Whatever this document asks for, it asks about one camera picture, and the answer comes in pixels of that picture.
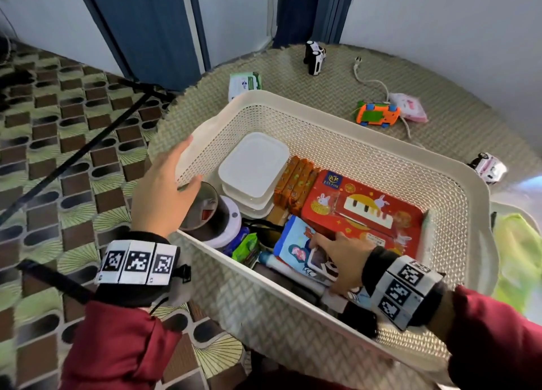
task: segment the hand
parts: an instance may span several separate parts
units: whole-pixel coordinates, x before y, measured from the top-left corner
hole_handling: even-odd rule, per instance
[[[132,198],[132,230],[162,237],[179,229],[188,209],[200,191],[201,176],[195,176],[185,190],[177,190],[175,167],[192,136],[160,153],[135,187]]]
[[[362,285],[362,271],[369,255],[376,245],[366,239],[349,239],[343,233],[338,232],[335,241],[316,233],[312,236],[309,247],[314,249],[320,246],[333,260],[339,276],[330,287],[330,291],[343,296],[350,289]]]

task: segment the white plastic basket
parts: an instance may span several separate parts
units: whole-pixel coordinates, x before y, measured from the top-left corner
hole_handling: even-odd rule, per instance
[[[445,272],[445,281],[451,287],[464,284],[486,295],[492,293],[499,259],[489,229],[489,190],[470,167],[258,90],[235,98],[196,129],[192,145],[177,164],[179,183],[203,174],[206,181],[218,185],[220,163],[251,132],[281,140],[290,148],[290,154],[313,160],[317,166],[377,188],[423,211],[431,209],[435,239],[422,261]],[[260,274],[180,233],[222,264],[360,345],[435,379],[445,372],[448,352],[430,332],[401,333],[380,323],[379,338],[370,340]]]

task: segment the white wall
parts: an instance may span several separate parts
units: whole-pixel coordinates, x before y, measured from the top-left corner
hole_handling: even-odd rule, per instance
[[[83,0],[0,0],[0,7],[21,42],[122,75]],[[0,27],[14,36],[1,14]]]
[[[341,42],[449,78],[542,153],[541,18],[540,0],[352,0]]]
[[[211,66],[260,50],[267,35],[268,0],[199,0]]]

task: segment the power cord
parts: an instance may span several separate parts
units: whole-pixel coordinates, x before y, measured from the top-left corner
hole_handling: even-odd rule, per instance
[[[19,39],[19,36],[17,35],[17,31],[15,30],[15,28],[13,27],[13,24],[11,23],[11,21],[9,20],[9,18],[5,15],[4,11],[2,10],[2,8],[0,8],[0,12],[2,12],[2,15],[5,17],[6,21],[8,22],[9,26],[11,27],[11,30],[13,30],[13,34],[15,35],[15,37],[17,39]],[[4,35],[5,37],[5,40],[8,41],[8,54],[6,55],[4,61],[2,63],[0,63],[0,66],[3,66],[5,65],[9,59],[11,58],[11,40],[10,38],[8,37],[8,35],[0,29],[0,32],[2,32],[2,34]]]
[[[386,90],[386,102],[389,102],[390,101],[390,91],[388,90],[388,87],[386,86],[386,84],[383,81],[377,80],[377,79],[362,80],[358,76],[358,68],[359,68],[359,65],[361,63],[362,63],[362,58],[360,58],[358,56],[356,58],[356,61],[354,62],[354,76],[356,77],[356,80],[359,83],[379,83],[380,85],[382,85],[384,87],[384,89]],[[425,149],[424,145],[422,145],[421,143],[419,143],[419,142],[412,139],[412,136],[410,135],[410,126],[408,126],[407,120],[403,116],[399,116],[399,118],[401,119],[401,121],[403,122],[403,124],[404,124],[404,126],[406,128],[406,133],[407,133],[407,137],[408,137],[409,142],[412,143],[413,145],[421,147],[422,149]]]

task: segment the orange snack package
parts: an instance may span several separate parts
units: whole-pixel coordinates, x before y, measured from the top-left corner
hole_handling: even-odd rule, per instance
[[[289,209],[295,206],[295,202],[297,202],[297,200],[299,199],[299,196],[301,196],[301,192],[303,191],[303,188],[305,187],[305,182],[307,181],[308,176],[311,174],[313,167],[314,167],[314,163],[311,161],[308,161],[305,167],[303,167],[301,175],[299,176],[299,179],[297,183],[294,185],[292,193],[290,194],[290,198],[288,200]]]
[[[286,165],[286,170],[282,173],[282,176],[280,177],[278,183],[276,184],[275,192],[273,196],[273,203],[276,206],[280,205],[280,196],[282,194],[282,191],[284,190],[286,183],[288,183],[288,180],[290,180],[290,176],[292,175],[292,172],[294,171],[298,162],[299,162],[299,156],[293,156],[288,162],[288,164]]]
[[[305,182],[305,185],[303,187],[303,190],[301,191],[301,194],[299,195],[299,199],[297,202],[295,202],[294,206],[292,206],[291,213],[293,215],[299,216],[301,214],[301,209],[303,208],[303,205],[305,204],[305,201],[307,200],[308,194],[310,193],[312,186],[314,185],[314,182],[316,181],[316,178],[318,177],[318,173],[320,173],[320,169],[316,168],[311,171],[311,173],[308,176],[307,181]]]
[[[282,195],[280,198],[280,207],[283,209],[286,209],[288,207],[288,201],[290,200],[290,195],[292,194],[292,190],[294,189],[294,186],[298,182],[301,173],[303,172],[303,168],[308,163],[308,159],[301,159],[297,166],[295,166],[294,171],[292,172],[292,175],[290,176],[290,179],[288,180],[288,183],[286,183],[286,186],[284,190],[282,191]]]

